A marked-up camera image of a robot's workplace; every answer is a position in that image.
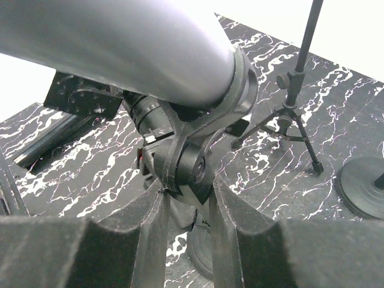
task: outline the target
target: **black and white marble surface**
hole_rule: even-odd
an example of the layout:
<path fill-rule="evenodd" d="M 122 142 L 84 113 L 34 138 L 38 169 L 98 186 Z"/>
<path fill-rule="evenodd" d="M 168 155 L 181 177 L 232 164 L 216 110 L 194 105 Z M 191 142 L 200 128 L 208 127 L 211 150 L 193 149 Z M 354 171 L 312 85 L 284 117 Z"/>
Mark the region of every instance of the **black and white marble surface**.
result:
<path fill-rule="evenodd" d="M 252 123 L 270 114 L 285 97 L 276 76 L 293 69 L 298 48 L 219 16 L 232 44 L 242 47 L 256 68 L 259 96 Z M 231 136 L 213 148 L 212 162 L 232 191 L 273 219 L 359 220 L 334 188 L 335 173 L 353 158 L 384 156 L 384 84 L 310 55 L 305 86 L 298 97 L 303 122 L 325 171 L 316 176 L 303 143 L 280 141 L 258 132 L 241 149 L 230 150 Z M 46 155 L 32 170 L 12 156 L 62 113 L 34 104 L 0 124 L 0 146 L 32 215 L 92 217 L 110 215 L 143 192 L 135 167 L 140 135 L 124 111 L 112 121 L 97 119 L 92 130 Z M 277 127 L 276 120 L 269 123 Z M 291 134 L 299 134 L 296 127 Z M 165 287 L 213 287 L 190 263 L 187 234 L 173 223 Z"/>

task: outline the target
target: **tripod leg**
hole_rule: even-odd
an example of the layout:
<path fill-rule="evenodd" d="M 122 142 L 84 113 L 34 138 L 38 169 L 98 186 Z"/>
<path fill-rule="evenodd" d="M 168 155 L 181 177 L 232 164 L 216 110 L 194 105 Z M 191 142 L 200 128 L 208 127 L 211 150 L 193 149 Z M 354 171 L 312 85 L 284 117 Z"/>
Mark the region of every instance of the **tripod leg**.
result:
<path fill-rule="evenodd" d="M 320 175 L 324 172 L 323 164 L 317 159 L 316 154 L 313 151 L 313 147 L 308 138 L 307 132 L 302 125 L 301 117 L 295 114 L 293 120 L 295 120 L 295 122 L 298 124 L 301 136 L 304 138 L 305 145 L 307 146 L 308 152 L 311 155 L 313 169 L 318 175 Z"/>
<path fill-rule="evenodd" d="M 253 127 L 250 131 L 245 133 L 243 136 L 241 136 L 239 139 L 234 140 L 231 143 L 232 149 L 239 149 L 244 142 L 244 140 L 248 137 L 250 137 L 252 134 L 256 133 L 258 130 L 261 129 L 264 125 L 266 125 L 270 120 L 274 119 L 275 117 L 278 117 L 281 115 L 281 110 L 276 110 L 272 114 L 270 114 L 267 118 L 265 118 L 262 122 L 258 123 L 255 127 Z"/>

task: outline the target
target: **tripod knob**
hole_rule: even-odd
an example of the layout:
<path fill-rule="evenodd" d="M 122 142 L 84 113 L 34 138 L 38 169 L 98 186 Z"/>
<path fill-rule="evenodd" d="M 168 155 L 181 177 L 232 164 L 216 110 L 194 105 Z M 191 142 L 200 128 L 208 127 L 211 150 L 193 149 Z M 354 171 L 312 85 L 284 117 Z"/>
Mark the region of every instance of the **tripod knob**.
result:
<path fill-rule="evenodd" d="M 277 83 L 277 86 L 284 90 L 284 89 L 288 89 L 289 87 L 289 84 L 290 84 L 290 79 L 288 77 L 288 74 L 280 74 L 276 77 L 276 83 Z"/>

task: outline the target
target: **white background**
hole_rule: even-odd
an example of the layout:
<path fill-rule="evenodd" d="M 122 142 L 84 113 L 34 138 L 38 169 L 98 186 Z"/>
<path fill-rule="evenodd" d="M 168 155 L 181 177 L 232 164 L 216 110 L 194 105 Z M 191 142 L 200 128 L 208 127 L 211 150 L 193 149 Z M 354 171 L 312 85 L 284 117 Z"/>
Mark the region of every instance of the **white background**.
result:
<path fill-rule="evenodd" d="M 206 0 L 205 4 L 299 47 L 311 0 Z M 324 0 L 310 51 L 384 82 L 383 18 L 381 0 Z M 54 74 L 51 68 L 0 54 L 0 121 L 43 102 Z"/>

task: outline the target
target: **black disc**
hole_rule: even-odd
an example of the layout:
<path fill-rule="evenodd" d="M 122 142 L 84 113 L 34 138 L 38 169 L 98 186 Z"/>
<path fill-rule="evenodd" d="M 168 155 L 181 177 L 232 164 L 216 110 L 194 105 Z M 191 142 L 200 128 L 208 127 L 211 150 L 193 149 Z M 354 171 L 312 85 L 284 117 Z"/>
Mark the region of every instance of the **black disc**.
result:
<path fill-rule="evenodd" d="M 384 159 L 355 159 L 340 169 L 335 189 L 347 208 L 357 216 L 384 220 L 384 190 L 374 185 L 383 173 Z"/>
<path fill-rule="evenodd" d="M 187 253 L 196 270 L 208 280 L 213 280 L 212 238 L 206 229 L 194 226 L 188 232 Z"/>

